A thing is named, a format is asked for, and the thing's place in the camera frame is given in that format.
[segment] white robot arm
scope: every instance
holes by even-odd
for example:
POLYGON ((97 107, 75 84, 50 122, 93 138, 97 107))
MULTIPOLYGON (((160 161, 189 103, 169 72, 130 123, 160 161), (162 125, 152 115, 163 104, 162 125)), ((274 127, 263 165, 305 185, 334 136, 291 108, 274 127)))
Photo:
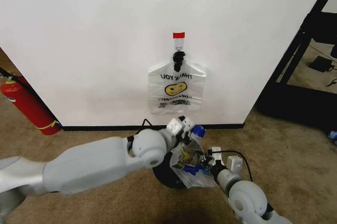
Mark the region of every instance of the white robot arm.
MULTIPOLYGON (((23 157, 0 160, 0 224, 26 196, 49 192, 71 195, 121 179, 133 170, 159 165, 193 126, 190 120, 173 119, 166 129, 144 129, 132 137, 109 137, 75 146, 49 162, 23 157)), ((263 191, 227 169, 219 160, 221 154, 213 153, 212 157, 214 179, 243 223, 291 223, 274 210, 268 211, 263 191)))

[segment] plastic bag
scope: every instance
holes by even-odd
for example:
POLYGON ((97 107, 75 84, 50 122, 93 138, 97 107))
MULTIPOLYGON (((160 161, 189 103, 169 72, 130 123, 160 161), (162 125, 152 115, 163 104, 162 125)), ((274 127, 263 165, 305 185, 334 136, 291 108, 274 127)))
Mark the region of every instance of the plastic bag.
POLYGON ((173 33, 173 61, 148 73, 148 107, 152 114, 197 112, 201 107, 206 70, 184 60, 185 33, 173 33))
POLYGON ((212 174, 202 165, 204 151, 200 138, 192 133, 191 139, 188 145, 182 142, 172 150, 171 169, 187 188, 217 186, 212 174))

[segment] wall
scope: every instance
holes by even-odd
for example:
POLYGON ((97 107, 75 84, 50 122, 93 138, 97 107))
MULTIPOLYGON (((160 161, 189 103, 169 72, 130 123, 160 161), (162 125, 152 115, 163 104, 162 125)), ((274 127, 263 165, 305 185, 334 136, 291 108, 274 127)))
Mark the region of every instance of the wall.
POLYGON ((147 71, 171 59, 208 70, 201 124, 243 123, 316 0, 0 0, 0 46, 64 126, 166 124, 147 71))

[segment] brown carpet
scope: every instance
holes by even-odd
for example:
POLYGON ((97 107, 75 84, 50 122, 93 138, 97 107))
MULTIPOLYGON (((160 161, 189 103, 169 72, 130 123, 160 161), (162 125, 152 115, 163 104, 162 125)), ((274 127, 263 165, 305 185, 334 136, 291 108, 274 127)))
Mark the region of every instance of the brown carpet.
MULTIPOLYGON (((134 134, 61 131, 43 136, 2 95, 0 111, 0 158, 21 155, 47 161, 74 145, 134 134)), ((337 223, 337 149, 323 132, 253 110, 244 129, 209 130, 204 146, 244 153, 271 205, 293 223, 337 223)), ((28 197, 7 220, 9 224, 238 223, 219 188, 169 189, 152 170, 139 170, 70 197, 28 197)))

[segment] yellow smiley face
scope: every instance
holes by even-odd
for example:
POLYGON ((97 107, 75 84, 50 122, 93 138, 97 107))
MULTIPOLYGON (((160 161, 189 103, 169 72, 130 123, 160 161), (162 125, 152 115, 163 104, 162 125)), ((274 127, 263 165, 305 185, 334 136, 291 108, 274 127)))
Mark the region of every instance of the yellow smiley face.
POLYGON ((177 95, 181 93, 182 91, 185 91, 187 89, 187 84, 185 82, 180 82, 175 85, 169 85, 165 87, 166 94, 170 96, 177 95))

